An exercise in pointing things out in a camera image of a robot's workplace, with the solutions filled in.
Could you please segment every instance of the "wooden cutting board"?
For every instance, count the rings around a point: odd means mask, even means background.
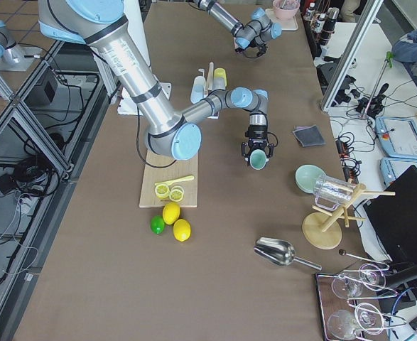
[[[173,161],[167,156],[156,155],[147,151],[146,162],[155,166],[168,165]],[[178,204],[180,207],[197,207],[197,165],[198,155],[187,161],[177,161],[167,168],[152,168],[145,166],[143,171],[142,189],[140,193],[139,207],[163,207],[170,200],[160,200],[154,193],[154,184],[161,181],[181,178],[187,175],[193,175],[194,180],[184,183],[174,183],[170,186],[181,186],[185,191],[183,200]]]

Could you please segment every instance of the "lime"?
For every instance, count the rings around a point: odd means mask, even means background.
[[[191,235],[191,225],[184,219],[179,219],[173,225],[173,236],[180,242],[184,242]]]
[[[166,224],[164,222],[164,219],[160,215],[155,215],[153,218],[151,218],[150,227],[151,231],[153,231],[156,234],[160,234],[164,232]]]
[[[160,183],[154,188],[154,193],[159,199],[166,199],[170,190],[165,183]]]
[[[164,206],[163,219],[167,225],[172,225],[180,217],[180,206],[175,202],[170,202]]]
[[[180,202],[183,200],[183,196],[185,194],[185,190],[181,186],[173,186],[172,190],[170,191],[168,198],[174,202]]]

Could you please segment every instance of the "lemon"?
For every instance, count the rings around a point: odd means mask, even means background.
[[[169,192],[168,186],[165,183],[160,183],[154,188],[154,193],[159,199],[166,199]]]
[[[173,236],[180,242],[184,242],[191,235],[191,225],[184,219],[179,219],[173,225]]]
[[[168,198],[174,202],[180,202],[183,200],[183,196],[185,194],[185,190],[181,186],[173,186],[172,190],[170,191]]]
[[[172,225],[180,217],[180,206],[175,202],[170,202],[164,206],[163,219],[167,225]]]

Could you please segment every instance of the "white table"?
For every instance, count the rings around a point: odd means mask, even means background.
[[[335,33],[332,35],[330,42],[327,45],[328,56],[338,58],[344,53],[345,46],[352,35],[355,25],[355,23],[336,24]],[[369,94],[372,91],[381,67],[384,64],[386,52],[390,50],[391,44],[379,24],[372,24],[357,53],[357,66],[356,68],[350,69],[348,72],[348,75],[357,79],[355,82],[356,86],[360,89],[363,87],[365,93]],[[316,65],[323,63],[320,58],[316,58],[314,62]],[[393,61],[393,67],[385,70],[377,91],[379,91],[380,87],[385,82],[389,83],[389,88],[385,94],[389,95],[392,99],[386,99],[384,101],[384,104],[386,105],[383,112],[384,116],[412,117],[416,115],[417,88],[400,62]],[[405,101],[410,105],[399,103],[398,101]],[[354,107],[356,106],[357,100],[352,99],[349,104],[342,103],[339,107],[331,107],[329,109],[328,114],[332,120],[333,136],[337,138],[341,133],[350,131],[354,134],[355,141],[366,141],[367,143],[371,143],[372,139],[366,131],[366,120],[347,120],[346,111],[351,110],[349,113],[354,114],[356,113],[354,110]],[[376,141],[373,150],[372,146],[360,142],[356,143],[354,147],[358,151],[354,152],[352,157],[362,162],[360,165],[361,174],[358,177],[359,182],[366,184],[370,190],[385,189],[384,181],[379,169],[379,161],[385,157],[386,154],[382,151],[379,142]],[[362,207],[358,207],[358,210],[363,217],[366,217],[366,213]],[[366,252],[376,260],[386,258],[386,255],[384,255],[378,245],[375,231],[369,221],[364,222],[360,232]],[[412,320],[417,316],[417,306],[400,310],[399,315],[407,320]],[[413,330],[409,325],[396,328],[395,331],[399,336],[399,340],[405,340],[413,333]],[[391,336],[391,340],[396,340],[394,335]]]

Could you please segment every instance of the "wooden mug tree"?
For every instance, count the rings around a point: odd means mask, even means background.
[[[394,192],[367,190],[366,185],[363,183],[359,183],[353,189],[342,185],[337,186],[340,190],[352,193],[350,200],[344,204],[340,204],[333,212],[329,212],[323,208],[313,205],[313,209],[319,212],[311,213],[303,220],[302,228],[306,239],[319,249],[334,249],[340,244],[342,239],[342,230],[336,220],[343,218],[346,227],[349,227],[349,220],[365,220],[364,218],[349,216],[347,213],[349,206],[353,205],[359,197],[363,195],[395,195]]]

